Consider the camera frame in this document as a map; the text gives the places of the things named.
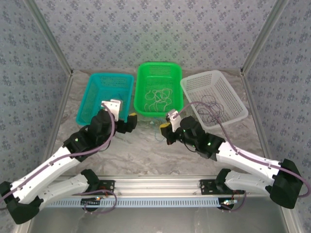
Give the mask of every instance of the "gray marble surface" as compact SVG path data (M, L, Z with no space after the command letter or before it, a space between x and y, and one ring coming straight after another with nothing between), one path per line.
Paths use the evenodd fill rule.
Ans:
M183 77L203 71L183 70ZM133 69L118 72L130 73L136 77L136 70ZM225 129L236 146L263 156L241 78L237 72L236 74L222 72L249 112L247 118L225 126ZM73 73L73 83L53 149L54 152L62 146L72 133L81 128L76 123L75 118L91 73L90 71L81 72L77 70ZM134 95L132 96L130 113L135 112L133 101ZM194 116L190 107L183 116L189 115ZM159 124L155 122L153 125L152 122L154 121L152 118L139 115L138 125L132 133L116 133L108 150L90 156L66 174L74 175L85 168L90 168L98 175L217 175L224 167L234 169L231 165L207 160L196 153L191 153L180 143L167 146L165 141L157 141L154 128L158 129ZM211 130L210 133L224 137L221 129Z

